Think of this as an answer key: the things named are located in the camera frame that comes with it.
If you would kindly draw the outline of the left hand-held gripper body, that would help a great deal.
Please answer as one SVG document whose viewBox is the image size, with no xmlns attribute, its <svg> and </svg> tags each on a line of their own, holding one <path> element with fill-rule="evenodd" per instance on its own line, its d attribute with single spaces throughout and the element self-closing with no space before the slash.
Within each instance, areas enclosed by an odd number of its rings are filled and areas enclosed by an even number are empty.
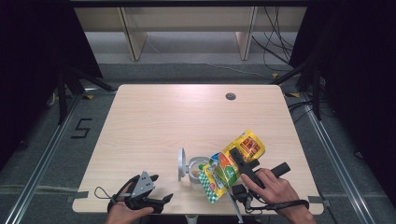
<svg viewBox="0 0 396 224">
<path fill-rule="evenodd" d="M 154 214 L 160 214 L 163 211 L 162 200 L 150 199 L 150 193 L 155 189 L 154 182 L 151 181 L 150 175 L 143 171 L 141 175 L 136 175 L 129 179 L 116 193 L 110 197 L 107 211 L 117 202 L 121 196 L 125 205 L 131 210 L 139 210 L 144 207 L 152 207 Z"/>
</svg>

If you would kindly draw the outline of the yellow snack bag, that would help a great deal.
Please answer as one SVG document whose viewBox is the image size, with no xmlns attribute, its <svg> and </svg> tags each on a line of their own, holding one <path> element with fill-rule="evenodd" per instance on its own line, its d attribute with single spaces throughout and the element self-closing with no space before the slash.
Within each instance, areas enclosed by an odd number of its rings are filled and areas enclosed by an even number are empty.
<svg viewBox="0 0 396 224">
<path fill-rule="evenodd" d="M 246 163 L 258 160 L 265 152 L 260 138 L 251 130 L 245 130 L 226 148 L 212 155 L 208 163 L 200 166 L 199 181 L 206 198 L 215 203 L 239 178 L 240 172 L 232 157 L 236 148 Z"/>
</svg>

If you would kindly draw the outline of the clear jar with grey lid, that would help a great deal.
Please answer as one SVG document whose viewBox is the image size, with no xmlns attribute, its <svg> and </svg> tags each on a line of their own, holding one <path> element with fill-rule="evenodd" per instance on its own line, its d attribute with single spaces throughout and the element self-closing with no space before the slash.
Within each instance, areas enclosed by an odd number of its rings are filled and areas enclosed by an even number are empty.
<svg viewBox="0 0 396 224">
<path fill-rule="evenodd" d="M 177 153 L 177 178 L 181 181 L 185 176 L 189 179 L 190 185 L 194 189 L 201 189 L 202 184 L 198 178 L 191 176 L 193 170 L 200 170 L 201 165 L 205 165 L 209 162 L 208 157 L 193 157 L 187 160 L 184 148 L 180 148 Z"/>
</svg>

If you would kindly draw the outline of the person's right hand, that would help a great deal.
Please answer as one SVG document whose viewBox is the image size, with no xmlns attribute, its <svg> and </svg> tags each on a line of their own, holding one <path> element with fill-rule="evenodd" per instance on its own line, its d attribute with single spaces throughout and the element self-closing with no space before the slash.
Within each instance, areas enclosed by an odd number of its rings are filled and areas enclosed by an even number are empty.
<svg viewBox="0 0 396 224">
<path fill-rule="evenodd" d="M 241 174 L 241 179 L 249 189 L 256 192 L 266 203 L 275 204 L 299 200 L 299 196 L 290 182 L 283 178 L 276 178 L 271 170 L 261 168 L 256 176 L 263 183 L 264 188 L 259 187 L 245 174 Z"/>
</svg>

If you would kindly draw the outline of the person's left hand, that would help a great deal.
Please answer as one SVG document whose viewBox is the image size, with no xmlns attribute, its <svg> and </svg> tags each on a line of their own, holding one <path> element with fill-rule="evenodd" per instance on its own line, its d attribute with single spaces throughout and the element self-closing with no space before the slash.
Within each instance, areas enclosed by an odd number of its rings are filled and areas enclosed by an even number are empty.
<svg viewBox="0 0 396 224">
<path fill-rule="evenodd" d="M 117 202 L 108 212 L 105 224 L 133 224 L 139 218 L 145 217 L 153 211 L 152 207 L 131 210 L 125 205 L 123 198 L 119 196 Z"/>
</svg>

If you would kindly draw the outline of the grey tape strip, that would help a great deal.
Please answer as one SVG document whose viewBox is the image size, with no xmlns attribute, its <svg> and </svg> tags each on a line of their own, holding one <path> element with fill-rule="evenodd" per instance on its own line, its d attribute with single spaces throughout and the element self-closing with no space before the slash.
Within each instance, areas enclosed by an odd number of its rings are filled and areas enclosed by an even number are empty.
<svg viewBox="0 0 396 224">
<path fill-rule="evenodd" d="M 88 191 L 79 191 L 79 192 L 75 192 L 72 195 L 68 195 L 65 202 L 66 203 L 72 203 L 75 199 L 84 199 L 87 198 L 89 195 Z"/>
<path fill-rule="evenodd" d="M 330 203 L 329 200 L 323 199 L 320 196 L 308 196 L 308 201 L 310 203 L 321 203 L 325 207 L 330 207 L 331 206 L 331 203 Z"/>
</svg>

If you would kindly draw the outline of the black curtain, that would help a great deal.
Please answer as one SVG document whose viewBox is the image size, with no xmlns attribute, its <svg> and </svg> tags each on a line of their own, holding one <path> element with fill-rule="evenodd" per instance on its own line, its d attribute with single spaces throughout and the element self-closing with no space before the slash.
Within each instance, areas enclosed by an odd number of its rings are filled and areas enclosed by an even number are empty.
<svg viewBox="0 0 396 224">
<path fill-rule="evenodd" d="M 71 0 L 0 0 L 0 169 L 67 68 L 102 75 Z"/>
<path fill-rule="evenodd" d="M 305 12 L 290 64 L 301 64 L 336 11 L 321 74 L 337 117 L 396 205 L 396 0 L 317 1 Z"/>
</svg>

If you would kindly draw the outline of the metal floor rail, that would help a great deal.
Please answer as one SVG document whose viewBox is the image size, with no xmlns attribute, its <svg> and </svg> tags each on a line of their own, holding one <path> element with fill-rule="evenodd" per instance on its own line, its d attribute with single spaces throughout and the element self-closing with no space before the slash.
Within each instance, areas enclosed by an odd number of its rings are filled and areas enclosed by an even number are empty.
<svg viewBox="0 0 396 224">
<path fill-rule="evenodd" d="M 367 202 L 352 180 L 322 121 L 314 114 L 314 107 L 307 105 L 305 111 L 361 224 L 376 224 Z"/>
<path fill-rule="evenodd" d="M 35 169 L 33 170 L 27 183 L 23 186 L 18 200 L 11 207 L 4 224 L 20 224 L 30 202 L 32 201 L 37 186 L 43 178 L 44 173 L 46 173 L 50 162 L 59 146 L 65 130 L 73 116 L 76 107 L 80 100 L 81 95 L 75 95 L 72 97 L 70 104 L 66 108 L 66 115 L 63 121 L 57 125 L 54 134 L 52 135 L 49 143 L 47 144 L 40 160 L 38 161 Z"/>
</svg>

